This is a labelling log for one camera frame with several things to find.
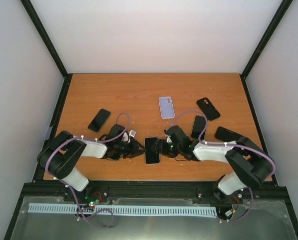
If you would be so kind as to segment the lilac phone case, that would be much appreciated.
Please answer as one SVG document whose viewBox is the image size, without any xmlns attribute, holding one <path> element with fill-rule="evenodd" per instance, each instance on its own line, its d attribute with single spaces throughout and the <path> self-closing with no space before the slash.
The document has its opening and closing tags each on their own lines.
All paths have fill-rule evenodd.
<svg viewBox="0 0 298 240">
<path fill-rule="evenodd" d="M 173 107 L 172 98 L 170 96 L 163 96 L 158 99 L 161 118 L 173 119 L 175 117 L 175 111 Z"/>
</svg>

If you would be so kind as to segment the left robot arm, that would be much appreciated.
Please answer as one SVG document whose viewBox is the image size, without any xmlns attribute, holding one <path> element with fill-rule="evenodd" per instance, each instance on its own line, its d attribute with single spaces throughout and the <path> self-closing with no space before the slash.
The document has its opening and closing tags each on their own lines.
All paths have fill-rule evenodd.
<svg viewBox="0 0 298 240">
<path fill-rule="evenodd" d="M 145 148 L 135 140 L 136 132 L 115 124 L 108 134 L 88 139 L 74 136 L 68 131 L 60 132 L 39 153 L 37 162 L 45 171 L 75 190 L 81 201 L 88 201 L 93 195 L 90 180 L 77 168 L 80 157 L 117 161 L 120 158 L 134 158 L 145 153 Z"/>
</svg>

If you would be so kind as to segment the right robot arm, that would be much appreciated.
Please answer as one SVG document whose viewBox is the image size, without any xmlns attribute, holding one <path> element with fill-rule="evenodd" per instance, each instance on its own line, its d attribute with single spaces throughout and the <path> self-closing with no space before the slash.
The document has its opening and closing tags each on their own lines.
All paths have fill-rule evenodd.
<svg viewBox="0 0 298 240">
<path fill-rule="evenodd" d="M 145 143 L 147 153 L 171 159 L 182 155 L 187 161 L 216 161 L 231 166 L 232 172 L 220 177 L 213 187 L 213 196 L 219 202 L 241 189 L 259 189 L 275 173 L 272 158 L 247 137 L 229 142 L 191 140 L 177 125 L 164 133 L 165 139 L 155 137 Z"/>
</svg>

